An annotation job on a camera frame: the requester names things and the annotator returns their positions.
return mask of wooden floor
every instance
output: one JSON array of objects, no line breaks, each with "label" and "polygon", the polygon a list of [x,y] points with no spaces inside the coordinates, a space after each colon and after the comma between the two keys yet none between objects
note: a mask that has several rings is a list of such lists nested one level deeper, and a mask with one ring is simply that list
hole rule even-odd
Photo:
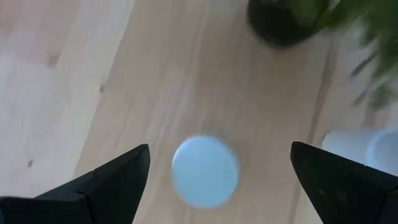
[{"label": "wooden floor", "polygon": [[[366,76],[348,74],[367,51],[350,35],[273,49],[246,24],[246,0],[37,2],[0,0],[2,195],[37,195],[148,143],[136,224],[320,223],[292,141],[398,123],[352,107]],[[214,210],[172,187],[172,156],[194,134],[239,157],[238,189]]]}]

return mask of white container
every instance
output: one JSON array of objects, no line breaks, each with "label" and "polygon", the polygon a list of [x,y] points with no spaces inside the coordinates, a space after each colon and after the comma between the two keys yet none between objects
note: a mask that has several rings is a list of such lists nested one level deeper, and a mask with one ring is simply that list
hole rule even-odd
[{"label": "white container", "polygon": [[183,201],[196,208],[216,208],[238,186],[239,163],[222,140],[193,136],[176,150],[172,173],[174,189]]},{"label": "white container", "polygon": [[322,149],[398,176],[398,128],[332,131]]}]

